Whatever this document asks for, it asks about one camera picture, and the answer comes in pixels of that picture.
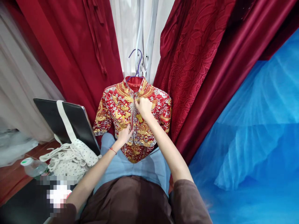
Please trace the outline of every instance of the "purple hanger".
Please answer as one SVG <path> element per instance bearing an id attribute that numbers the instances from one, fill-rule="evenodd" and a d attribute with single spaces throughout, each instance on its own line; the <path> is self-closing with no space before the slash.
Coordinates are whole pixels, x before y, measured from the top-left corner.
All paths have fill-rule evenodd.
<path id="1" fill-rule="evenodd" d="M 137 49 L 137 50 L 140 51 L 140 53 L 141 53 L 141 58 L 140 58 L 139 63 L 138 63 L 138 69 L 137 69 L 136 75 L 135 75 L 135 76 L 131 76 L 130 78 L 132 78 L 132 77 L 136 77 L 137 75 L 139 76 L 139 66 L 140 66 L 140 63 L 141 63 L 141 60 L 142 60 L 142 52 L 141 52 L 141 50 L 139 50 L 139 49 Z"/>

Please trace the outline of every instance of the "person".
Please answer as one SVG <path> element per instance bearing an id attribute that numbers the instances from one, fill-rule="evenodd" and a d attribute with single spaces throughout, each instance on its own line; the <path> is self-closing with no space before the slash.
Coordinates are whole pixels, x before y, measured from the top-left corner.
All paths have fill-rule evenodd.
<path id="1" fill-rule="evenodd" d="M 212 223 L 187 164 L 152 115 L 152 103 L 140 98 L 135 104 L 159 147 L 128 168 L 130 162 L 120 148 L 133 133 L 130 125 L 116 141 L 104 134 L 101 153 L 105 154 L 78 183 L 52 223 Z M 167 169 L 174 182 L 170 200 Z"/>

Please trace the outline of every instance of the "plastic water bottle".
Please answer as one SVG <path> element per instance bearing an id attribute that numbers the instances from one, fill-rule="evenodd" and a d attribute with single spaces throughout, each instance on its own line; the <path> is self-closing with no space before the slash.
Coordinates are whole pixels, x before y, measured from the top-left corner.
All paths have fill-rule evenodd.
<path id="1" fill-rule="evenodd" d="M 31 157 L 22 160 L 21 165 L 24 166 L 26 174 L 31 177 L 44 176 L 47 173 L 48 165 Z"/>

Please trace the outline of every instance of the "red embroidered jacket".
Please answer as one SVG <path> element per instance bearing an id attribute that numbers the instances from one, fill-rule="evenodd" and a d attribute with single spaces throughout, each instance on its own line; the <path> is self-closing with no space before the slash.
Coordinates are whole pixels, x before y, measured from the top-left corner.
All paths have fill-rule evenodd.
<path id="1" fill-rule="evenodd" d="M 130 162 L 137 163 L 152 152 L 156 140 L 139 114 L 135 99 L 144 97 L 153 103 L 152 113 L 166 133 L 169 132 L 172 102 L 167 93 L 149 84 L 145 78 L 131 77 L 128 83 L 126 79 L 105 89 L 93 132 L 96 136 L 103 135 L 113 121 L 117 139 L 118 133 L 131 124 L 135 131 L 121 150 Z"/>

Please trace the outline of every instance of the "light blue jeans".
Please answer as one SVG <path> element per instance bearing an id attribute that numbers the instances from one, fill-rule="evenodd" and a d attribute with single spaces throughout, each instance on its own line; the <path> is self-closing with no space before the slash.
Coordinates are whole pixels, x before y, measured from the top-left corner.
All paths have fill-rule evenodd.
<path id="1" fill-rule="evenodd" d="M 102 137 L 101 155 L 104 155 L 114 144 L 112 134 L 105 133 Z M 141 176 L 144 179 L 158 184 L 168 196 L 170 169 L 159 148 L 152 151 L 138 163 L 131 163 L 121 150 L 112 159 L 106 172 L 94 188 L 93 193 L 104 183 L 122 176 Z"/>

